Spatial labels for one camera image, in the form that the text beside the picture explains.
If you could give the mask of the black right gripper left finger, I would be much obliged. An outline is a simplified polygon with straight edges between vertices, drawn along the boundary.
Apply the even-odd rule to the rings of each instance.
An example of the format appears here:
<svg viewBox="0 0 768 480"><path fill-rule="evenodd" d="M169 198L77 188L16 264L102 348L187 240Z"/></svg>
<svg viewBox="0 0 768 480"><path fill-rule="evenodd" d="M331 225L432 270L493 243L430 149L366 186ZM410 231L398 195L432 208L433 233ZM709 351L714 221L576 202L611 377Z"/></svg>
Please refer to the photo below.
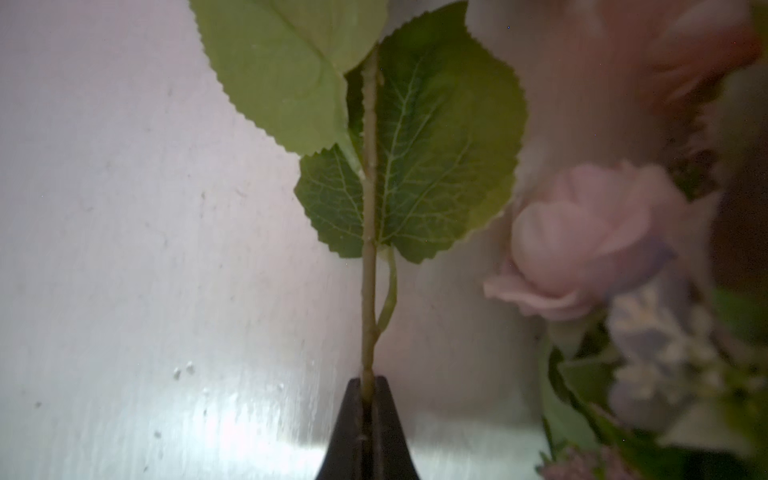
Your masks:
<svg viewBox="0 0 768 480"><path fill-rule="evenodd" d="M360 384L359 378L347 383L316 480L364 478L365 406Z"/></svg>

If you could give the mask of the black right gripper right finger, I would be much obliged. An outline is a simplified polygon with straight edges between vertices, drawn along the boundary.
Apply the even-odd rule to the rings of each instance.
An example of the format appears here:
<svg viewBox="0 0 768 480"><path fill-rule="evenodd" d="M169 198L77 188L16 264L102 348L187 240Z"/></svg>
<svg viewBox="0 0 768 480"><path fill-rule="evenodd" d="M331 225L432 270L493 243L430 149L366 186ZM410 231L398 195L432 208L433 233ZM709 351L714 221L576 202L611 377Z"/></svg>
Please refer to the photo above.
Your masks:
<svg viewBox="0 0 768 480"><path fill-rule="evenodd" d="M371 402L371 478L419 480L388 380L375 377Z"/></svg>

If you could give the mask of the mixed flower bouquet pile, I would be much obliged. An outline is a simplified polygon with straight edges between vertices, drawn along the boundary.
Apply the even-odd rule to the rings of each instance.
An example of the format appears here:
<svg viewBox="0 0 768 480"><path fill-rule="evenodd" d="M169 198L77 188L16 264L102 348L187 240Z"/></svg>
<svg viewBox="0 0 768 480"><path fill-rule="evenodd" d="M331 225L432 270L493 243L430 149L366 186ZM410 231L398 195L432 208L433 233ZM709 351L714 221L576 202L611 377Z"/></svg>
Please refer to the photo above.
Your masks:
<svg viewBox="0 0 768 480"><path fill-rule="evenodd" d="M767 5L547 1L485 295L543 321L541 479L767 475Z"/></svg>

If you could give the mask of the orange sunflower stem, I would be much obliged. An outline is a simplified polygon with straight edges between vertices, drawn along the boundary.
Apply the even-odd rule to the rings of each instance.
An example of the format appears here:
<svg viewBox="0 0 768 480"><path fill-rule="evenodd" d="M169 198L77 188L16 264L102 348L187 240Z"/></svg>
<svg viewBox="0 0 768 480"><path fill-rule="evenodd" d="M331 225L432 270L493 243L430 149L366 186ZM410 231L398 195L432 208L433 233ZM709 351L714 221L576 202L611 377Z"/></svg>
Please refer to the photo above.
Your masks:
<svg viewBox="0 0 768 480"><path fill-rule="evenodd" d="M527 119L514 71L456 1L384 28L385 1L194 1L204 53L236 111L300 158L318 239L363 262L360 390L397 303L379 255L419 264L508 203Z"/></svg>

